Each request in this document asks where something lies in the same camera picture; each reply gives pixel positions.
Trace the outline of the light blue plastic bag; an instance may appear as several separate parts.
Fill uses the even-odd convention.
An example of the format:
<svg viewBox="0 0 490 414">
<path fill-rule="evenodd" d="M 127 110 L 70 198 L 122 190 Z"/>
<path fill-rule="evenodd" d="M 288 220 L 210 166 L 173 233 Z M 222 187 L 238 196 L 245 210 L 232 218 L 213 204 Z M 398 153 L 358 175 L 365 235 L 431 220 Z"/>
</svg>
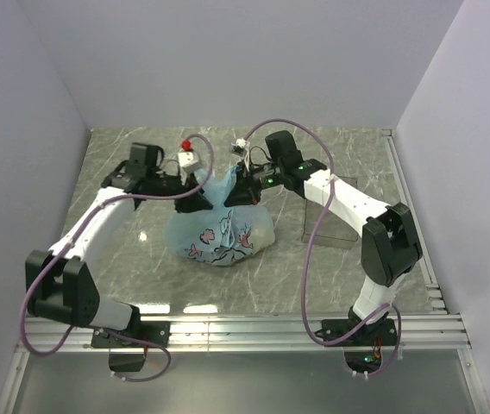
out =
<svg viewBox="0 0 490 414">
<path fill-rule="evenodd" d="M 174 213 L 165 226 L 165 244 L 173 253 L 212 266 L 227 267 L 259 253 L 275 242 L 271 213 L 263 205 L 226 207 L 236 183 L 236 169 L 203 187 L 211 210 Z"/>
</svg>

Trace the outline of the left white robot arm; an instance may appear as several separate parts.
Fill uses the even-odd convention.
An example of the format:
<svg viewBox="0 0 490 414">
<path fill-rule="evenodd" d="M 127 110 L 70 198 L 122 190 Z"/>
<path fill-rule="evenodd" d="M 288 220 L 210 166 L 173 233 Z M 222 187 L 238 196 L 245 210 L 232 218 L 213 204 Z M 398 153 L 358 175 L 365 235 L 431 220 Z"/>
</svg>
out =
<svg viewBox="0 0 490 414">
<path fill-rule="evenodd" d="M 70 327 L 112 329 L 112 336 L 124 347 L 141 340 L 139 311 L 101 296 L 91 270 L 110 238 L 141 203 L 175 201 L 186 211 L 208 207 L 201 194 L 205 182 L 194 176 L 202 161 L 191 139 L 181 144 L 176 174 L 162 170 L 164 156 L 159 146 L 133 143 L 129 157 L 103 179 L 90 207 L 66 235 L 47 250 L 28 256 L 21 323 L 32 315 Z"/>
</svg>

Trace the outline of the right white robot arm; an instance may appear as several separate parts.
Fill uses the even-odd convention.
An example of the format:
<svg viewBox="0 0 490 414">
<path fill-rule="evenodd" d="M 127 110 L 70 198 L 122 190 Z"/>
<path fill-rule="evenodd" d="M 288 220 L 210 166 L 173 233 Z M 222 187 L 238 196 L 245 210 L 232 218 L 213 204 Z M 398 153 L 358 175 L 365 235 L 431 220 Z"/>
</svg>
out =
<svg viewBox="0 0 490 414">
<path fill-rule="evenodd" d="M 359 297 L 349 311 L 349 334 L 359 344 L 370 343 L 380 331 L 404 276 L 422 259 L 423 250 L 410 208 L 371 198 L 337 177 L 321 161 L 305 159 L 293 135 L 278 131 L 266 137 L 267 162 L 250 159 L 250 144 L 239 139 L 230 146 L 239 156 L 236 184 L 226 206 L 255 204 L 262 191 L 281 185 L 322 206 L 361 238 L 361 267 L 366 274 Z"/>
</svg>

